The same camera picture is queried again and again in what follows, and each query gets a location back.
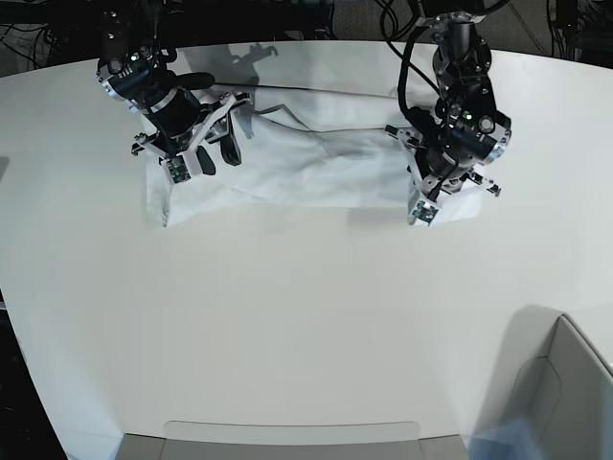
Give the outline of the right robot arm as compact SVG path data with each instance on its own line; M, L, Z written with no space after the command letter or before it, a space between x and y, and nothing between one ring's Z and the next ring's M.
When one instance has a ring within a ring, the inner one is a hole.
M232 113L250 100L247 93L226 92L201 102L196 94L212 88L207 72L178 75L169 68L176 48L163 41L165 16L172 1L128 1L102 11L102 56L97 80L112 99L141 114L154 130L135 136L133 155L147 152L171 184L216 174L206 148L217 145L229 166L241 164Z

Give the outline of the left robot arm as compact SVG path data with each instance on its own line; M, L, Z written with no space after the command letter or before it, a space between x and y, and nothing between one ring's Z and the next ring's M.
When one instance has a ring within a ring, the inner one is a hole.
M476 25L502 8L481 1L411 1L409 35L401 54L397 101L407 128L386 126L386 132L407 151L407 171L415 211L435 210L447 198L501 188L479 173L497 160L511 139L511 119L498 110L488 71L489 46ZM438 99L432 111L410 105L407 83L417 39L429 32L436 50L432 58Z

